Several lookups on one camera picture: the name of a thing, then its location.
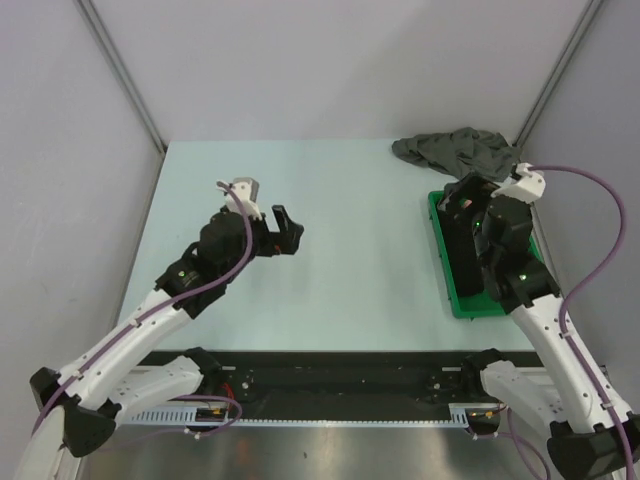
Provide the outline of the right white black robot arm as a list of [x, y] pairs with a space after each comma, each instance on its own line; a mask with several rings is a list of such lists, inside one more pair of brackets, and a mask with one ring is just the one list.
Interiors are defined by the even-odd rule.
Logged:
[[639, 460], [639, 416], [603, 374], [567, 312], [567, 298], [531, 250], [531, 205], [544, 191], [542, 176], [520, 173], [505, 186], [471, 173], [444, 187], [434, 219], [462, 252], [456, 273], [480, 279], [533, 346], [554, 390], [522, 375], [497, 351], [474, 359], [461, 376], [473, 401], [504, 402], [546, 441], [565, 479], [597, 479], [623, 470], [633, 478]]

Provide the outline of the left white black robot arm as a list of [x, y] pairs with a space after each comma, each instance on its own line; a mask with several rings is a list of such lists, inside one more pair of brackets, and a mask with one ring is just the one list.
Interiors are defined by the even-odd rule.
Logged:
[[59, 370], [42, 367], [32, 375], [40, 414], [16, 478], [52, 479], [64, 454], [90, 455], [130, 417], [175, 398], [207, 400], [219, 392], [220, 366], [201, 348], [145, 374], [131, 371], [165, 337], [220, 299], [254, 258], [298, 251], [303, 226], [281, 205], [272, 211], [276, 232], [269, 230], [264, 214], [244, 217], [222, 208], [127, 321], [76, 361]]

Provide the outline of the grey t shirt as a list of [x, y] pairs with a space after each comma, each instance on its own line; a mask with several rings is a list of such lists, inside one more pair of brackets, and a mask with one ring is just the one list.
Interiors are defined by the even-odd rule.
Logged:
[[392, 143], [391, 152], [406, 163], [456, 179], [477, 173], [494, 182], [504, 181], [521, 158], [521, 149], [500, 133], [471, 127], [402, 138]]

